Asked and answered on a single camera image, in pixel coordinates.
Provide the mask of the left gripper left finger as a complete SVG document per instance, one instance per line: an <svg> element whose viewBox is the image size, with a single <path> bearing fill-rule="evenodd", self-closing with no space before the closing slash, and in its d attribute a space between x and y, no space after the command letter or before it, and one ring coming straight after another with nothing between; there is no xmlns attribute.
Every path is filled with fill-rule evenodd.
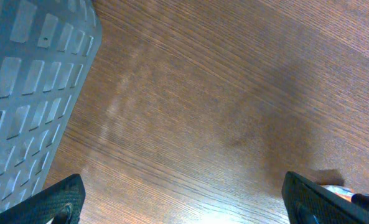
<svg viewBox="0 0 369 224"><path fill-rule="evenodd" d="M0 224L77 224L85 201L80 174L73 174L0 213Z"/></svg>

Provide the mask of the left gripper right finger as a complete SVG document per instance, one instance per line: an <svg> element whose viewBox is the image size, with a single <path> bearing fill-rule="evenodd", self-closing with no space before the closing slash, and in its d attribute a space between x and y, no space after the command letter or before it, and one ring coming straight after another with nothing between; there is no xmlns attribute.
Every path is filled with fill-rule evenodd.
<svg viewBox="0 0 369 224"><path fill-rule="evenodd" d="M369 223L369 211L287 172L281 190L290 223Z"/></svg>

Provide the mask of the small orange white packet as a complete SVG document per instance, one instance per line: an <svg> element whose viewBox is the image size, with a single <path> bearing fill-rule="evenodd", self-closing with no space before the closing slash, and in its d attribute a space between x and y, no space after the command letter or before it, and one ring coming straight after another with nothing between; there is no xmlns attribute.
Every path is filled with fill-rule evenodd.
<svg viewBox="0 0 369 224"><path fill-rule="evenodd" d="M338 185L323 185L322 187L349 202L352 201L352 197L355 195L354 190Z"/></svg>

